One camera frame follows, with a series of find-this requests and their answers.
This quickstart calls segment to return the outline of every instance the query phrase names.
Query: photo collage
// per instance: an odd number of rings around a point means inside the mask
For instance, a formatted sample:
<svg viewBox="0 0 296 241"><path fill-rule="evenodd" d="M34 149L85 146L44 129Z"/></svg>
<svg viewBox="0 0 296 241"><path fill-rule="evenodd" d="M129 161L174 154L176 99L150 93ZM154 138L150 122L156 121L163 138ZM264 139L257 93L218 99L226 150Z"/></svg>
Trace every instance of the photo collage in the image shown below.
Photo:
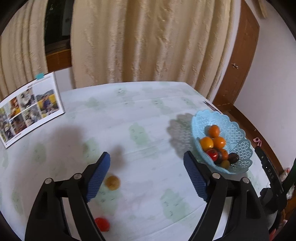
<svg viewBox="0 0 296 241"><path fill-rule="evenodd" d="M4 143L59 110L53 81L41 81L0 108L0 132Z"/></svg>

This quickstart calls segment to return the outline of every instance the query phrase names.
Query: door handle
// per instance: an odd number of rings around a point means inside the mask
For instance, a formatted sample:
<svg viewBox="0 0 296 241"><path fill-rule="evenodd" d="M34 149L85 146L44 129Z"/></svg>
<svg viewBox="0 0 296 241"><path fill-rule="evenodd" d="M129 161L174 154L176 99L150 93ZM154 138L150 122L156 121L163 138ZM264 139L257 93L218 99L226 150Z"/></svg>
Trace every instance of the door handle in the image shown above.
<svg viewBox="0 0 296 241"><path fill-rule="evenodd" d="M239 67L236 64L232 64L232 67L238 69Z"/></svg>

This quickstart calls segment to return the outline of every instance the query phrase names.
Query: tablecloth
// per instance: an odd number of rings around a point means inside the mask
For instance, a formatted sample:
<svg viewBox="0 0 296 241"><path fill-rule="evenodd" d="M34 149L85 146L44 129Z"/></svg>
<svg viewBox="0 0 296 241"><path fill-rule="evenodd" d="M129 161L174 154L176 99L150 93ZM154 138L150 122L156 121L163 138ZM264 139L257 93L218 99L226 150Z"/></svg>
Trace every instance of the tablecloth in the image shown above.
<svg viewBox="0 0 296 241"><path fill-rule="evenodd" d="M183 165L194 152L191 118L210 109L206 99L186 83L114 83L61 93L66 113L24 136L7 150L0 146L0 210L24 240L35 197L47 177L70 178L107 151L121 187L104 184L89 203L94 218L111 224L109 240L188 240L206 203L198 197ZM260 160L253 154L247 176L256 192L268 186ZM79 239L64 199L73 237ZM230 200L215 238L223 234Z"/></svg>

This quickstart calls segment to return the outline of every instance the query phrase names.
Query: scalloped basket rim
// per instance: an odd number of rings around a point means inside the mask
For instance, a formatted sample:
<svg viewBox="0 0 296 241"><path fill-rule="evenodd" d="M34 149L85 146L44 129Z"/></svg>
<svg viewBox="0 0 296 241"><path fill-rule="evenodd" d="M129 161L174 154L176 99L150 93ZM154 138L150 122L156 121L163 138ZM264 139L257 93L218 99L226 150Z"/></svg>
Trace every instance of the scalloped basket rim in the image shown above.
<svg viewBox="0 0 296 241"><path fill-rule="evenodd" d="M196 114L195 114L195 115L192 117L192 119L191 119L191 133L192 133L192 136L193 136L193 132L194 132L194 131L193 131L193 121L194 121L194 118L195 118L198 114L200 114L200 113L208 113L208 114L214 114L214 115L216 115L216 114L223 115L224 118L226 118L226 120L227 120L228 122L230 122L231 124L234 124L239 130L242 131L242 133L244 134L244 141L247 141L248 144L249 144L248 149L249 149L251 152L253 152L252 149L250 148L250 147L251 147L251 142L250 142L250 140L248 140L248 139L246 138L246 133L245 133L245 131L239 127L239 125L238 125L237 122L235 122L235 121L230 121L229 116L224 115L224 114L221 114L221 113L218 112L218 111L211 112L210 110L206 109L206 110L200 110L200 111L196 112ZM193 139L194 139L194 143L195 143L195 146L196 146L196 148L197 148L197 151L200 153L201 157L204 159L204 161L206 162L206 164L209 164L213 169L215 169L215 170L217 170L217 171L220 171L221 173L230 174L230 175L242 174L242 173L247 172L247 171L249 170L249 167L253 164L253 161L252 161L251 159L248 159L248 160L250 161L250 165L249 165L248 167L242 168L241 170L236 171L236 172L230 172L229 170L227 170L227 169L225 169L225 168L222 168L222 167L217 166L217 165L214 163L214 161L213 161L209 156L207 156L206 153L202 150L199 141L197 141L196 138L195 138L194 136L193 136Z"/></svg>

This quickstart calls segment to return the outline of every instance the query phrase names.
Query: silver screw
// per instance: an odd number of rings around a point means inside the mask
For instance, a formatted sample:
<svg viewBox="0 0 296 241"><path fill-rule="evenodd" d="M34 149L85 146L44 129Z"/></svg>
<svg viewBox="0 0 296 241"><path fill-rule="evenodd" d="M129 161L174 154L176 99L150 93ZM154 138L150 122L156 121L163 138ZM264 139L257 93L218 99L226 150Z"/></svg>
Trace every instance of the silver screw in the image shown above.
<svg viewBox="0 0 296 241"><path fill-rule="evenodd" d="M50 183L51 183L51 181L52 181L52 179L51 179L51 178L47 178L47 179L45 179L44 183L45 183L45 184L50 184Z"/></svg>
<svg viewBox="0 0 296 241"><path fill-rule="evenodd" d="M215 179L219 179L221 177L221 175L219 173L214 172L212 174L212 177L215 178Z"/></svg>
<svg viewBox="0 0 296 241"><path fill-rule="evenodd" d="M78 179L80 179L82 177L82 174L81 173L76 173L76 174L74 174L73 177L74 177L74 179L78 180Z"/></svg>
<svg viewBox="0 0 296 241"><path fill-rule="evenodd" d="M249 183L249 182L250 182L250 179L247 178L247 177L243 177L243 178L242 178L242 181L243 181L244 183Z"/></svg>

